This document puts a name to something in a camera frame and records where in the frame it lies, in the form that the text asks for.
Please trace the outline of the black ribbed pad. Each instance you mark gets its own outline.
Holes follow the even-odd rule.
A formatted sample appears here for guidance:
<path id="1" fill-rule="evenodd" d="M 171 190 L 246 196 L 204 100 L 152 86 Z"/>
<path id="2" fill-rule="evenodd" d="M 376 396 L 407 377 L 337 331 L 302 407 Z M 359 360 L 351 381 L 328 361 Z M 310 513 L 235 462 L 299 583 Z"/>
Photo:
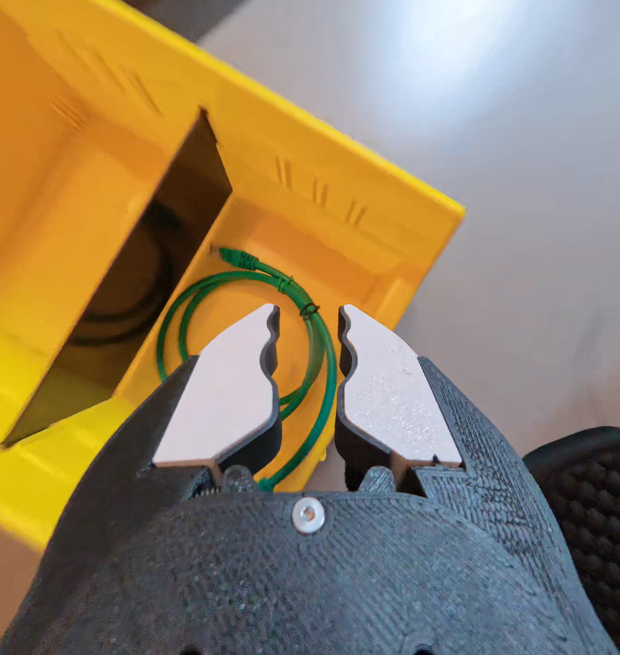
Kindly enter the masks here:
<path id="1" fill-rule="evenodd" d="M 620 428 L 589 428 L 523 457 L 578 576 L 620 651 Z"/>

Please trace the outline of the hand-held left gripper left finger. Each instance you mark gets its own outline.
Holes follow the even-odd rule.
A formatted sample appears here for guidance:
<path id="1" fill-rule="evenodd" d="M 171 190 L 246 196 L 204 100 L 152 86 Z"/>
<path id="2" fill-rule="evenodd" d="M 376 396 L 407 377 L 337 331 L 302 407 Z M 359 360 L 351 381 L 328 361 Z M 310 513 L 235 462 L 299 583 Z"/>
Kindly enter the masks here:
<path id="1" fill-rule="evenodd" d="M 263 468 L 282 444 L 273 381 L 280 309 L 262 305 L 226 328 L 196 357 L 153 456 L 158 468 Z"/>

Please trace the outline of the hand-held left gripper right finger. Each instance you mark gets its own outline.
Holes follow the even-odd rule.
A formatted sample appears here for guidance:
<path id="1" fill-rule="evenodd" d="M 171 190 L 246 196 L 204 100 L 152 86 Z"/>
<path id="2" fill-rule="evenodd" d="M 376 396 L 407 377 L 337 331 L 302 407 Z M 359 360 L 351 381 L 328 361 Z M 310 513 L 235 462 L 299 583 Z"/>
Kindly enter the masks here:
<path id="1" fill-rule="evenodd" d="M 336 449 L 347 471 L 456 471 L 463 458 L 419 356 L 352 304 L 339 307 Z"/>

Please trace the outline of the yellow plastic bin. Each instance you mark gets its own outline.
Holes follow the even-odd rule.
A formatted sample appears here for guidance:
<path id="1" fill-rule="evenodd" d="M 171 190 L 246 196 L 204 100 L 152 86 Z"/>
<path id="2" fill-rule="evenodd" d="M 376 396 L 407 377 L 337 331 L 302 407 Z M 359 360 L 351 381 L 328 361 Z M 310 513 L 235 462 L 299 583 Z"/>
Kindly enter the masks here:
<path id="1" fill-rule="evenodd" d="M 396 327 L 464 208 L 120 1 L 0 1 L 0 528 L 43 550 L 162 317 L 282 270 Z"/>

